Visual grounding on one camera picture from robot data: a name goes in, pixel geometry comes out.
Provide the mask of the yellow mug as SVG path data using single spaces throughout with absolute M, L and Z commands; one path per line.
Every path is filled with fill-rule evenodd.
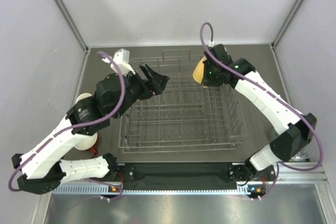
M 193 71 L 193 79 L 200 85 L 202 85 L 204 88 L 207 86 L 203 84 L 203 77 L 204 77 L 204 61 L 206 60 L 206 57 L 204 56 L 196 65 L 194 71 Z

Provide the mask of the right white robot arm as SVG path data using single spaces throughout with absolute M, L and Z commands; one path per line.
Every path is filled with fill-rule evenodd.
M 245 161 L 245 174 L 258 180 L 264 169 L 287 162 L 314 136 L 316 117 L 302 114 L 279 96 L 246 59 L 233 61 L 224 45 L 206 46 L 202 85 L 229 85 L 246 97 L 272 124 L 277 137 Z

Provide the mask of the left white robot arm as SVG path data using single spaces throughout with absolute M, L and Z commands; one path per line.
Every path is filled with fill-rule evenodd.
M 22 173 L 17 178 L 18 191 L 41 195 L 74 180 L 117 178 L 119 165 L 110 153 L 78 161 L 63 157 L 77 144 L 109 127 L 111 118 L 120 118 L 138 100 L 162 94 L 170 78 L 145 63 L 139 67 L 146 79 L 133 71 L 107 75 L 96 84 L 95 93 L 79 100 L 40 144 L 26 154 L 12 156 L 15 171 Z

